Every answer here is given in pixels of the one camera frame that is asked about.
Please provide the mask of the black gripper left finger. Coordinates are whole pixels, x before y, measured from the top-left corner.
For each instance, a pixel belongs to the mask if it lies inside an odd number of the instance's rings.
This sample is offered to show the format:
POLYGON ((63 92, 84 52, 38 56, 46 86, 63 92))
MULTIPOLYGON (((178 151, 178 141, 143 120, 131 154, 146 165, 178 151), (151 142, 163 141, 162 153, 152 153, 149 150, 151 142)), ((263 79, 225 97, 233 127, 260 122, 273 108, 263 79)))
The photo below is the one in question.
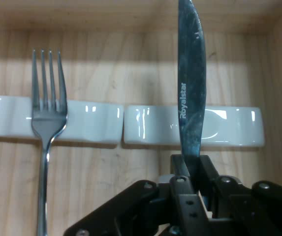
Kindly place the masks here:
POLYGON ((210 158, 172 156, 168 183, 140 180, 69 227, 66 236, 153 236, 169 224, 168 236, 210 236, 211 226, 198 191, 207 182, 210 158))

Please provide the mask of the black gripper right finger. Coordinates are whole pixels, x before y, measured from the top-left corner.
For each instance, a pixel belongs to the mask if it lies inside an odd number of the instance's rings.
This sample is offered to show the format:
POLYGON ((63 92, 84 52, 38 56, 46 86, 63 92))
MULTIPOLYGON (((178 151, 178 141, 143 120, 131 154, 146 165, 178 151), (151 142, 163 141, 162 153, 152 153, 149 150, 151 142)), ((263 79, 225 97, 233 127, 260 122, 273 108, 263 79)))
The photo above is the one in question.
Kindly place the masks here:
POLYGON ((258 181, 251 188, 218 174, 210 158, 200 156, 199 191, 214 219, 230 218, 250 236, 282 236, 282 186, 258 181))

